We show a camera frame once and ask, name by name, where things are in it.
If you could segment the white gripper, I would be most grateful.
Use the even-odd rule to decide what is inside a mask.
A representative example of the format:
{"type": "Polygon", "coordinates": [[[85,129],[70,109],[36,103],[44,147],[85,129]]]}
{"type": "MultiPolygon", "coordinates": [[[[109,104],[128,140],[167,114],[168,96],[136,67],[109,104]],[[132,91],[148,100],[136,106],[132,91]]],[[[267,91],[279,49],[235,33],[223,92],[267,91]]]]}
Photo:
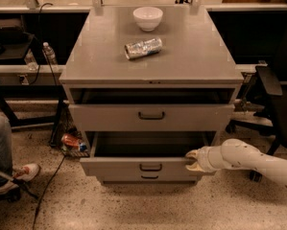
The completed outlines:
{"type": "Polygon", "coordinates": [[[217,169],[214,168],[209,161],[208,154],[210,151],[211,147],[202,147],[198,150],[193,149],[188,151],[185,156],[187,158],[197,159],[197,162],[191,165],[186,165],[186,169],[190,172],[200,172],[201,170],[206,173],[216,172],[217,169]]]}

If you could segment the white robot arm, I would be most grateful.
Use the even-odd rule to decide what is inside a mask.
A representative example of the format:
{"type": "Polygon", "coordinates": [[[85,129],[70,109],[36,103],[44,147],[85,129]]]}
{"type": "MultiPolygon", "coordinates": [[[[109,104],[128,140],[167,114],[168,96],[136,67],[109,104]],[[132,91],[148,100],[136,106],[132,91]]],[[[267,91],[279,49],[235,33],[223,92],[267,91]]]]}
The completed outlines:
{"type": "Polygon", "coordinates": [[[239,139],[227,139],[220,146],[190,150],[186,157],[195,160],[186,165],[188,171],[252,170],[287,189],[287,160],[263,153],[239,139]]]}

